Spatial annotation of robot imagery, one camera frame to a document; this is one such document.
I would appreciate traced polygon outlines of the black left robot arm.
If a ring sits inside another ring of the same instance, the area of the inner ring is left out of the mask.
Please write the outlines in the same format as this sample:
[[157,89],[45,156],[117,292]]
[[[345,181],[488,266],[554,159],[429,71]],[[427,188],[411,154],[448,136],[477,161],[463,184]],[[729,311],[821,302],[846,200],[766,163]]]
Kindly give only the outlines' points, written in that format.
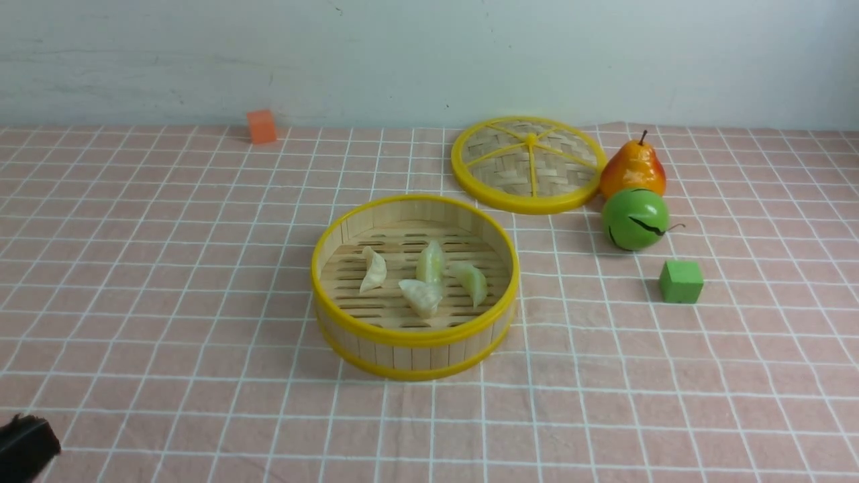
[[1,481],[34,482],[61,452],[60,440],[46,419],[15,415],[1,428]]

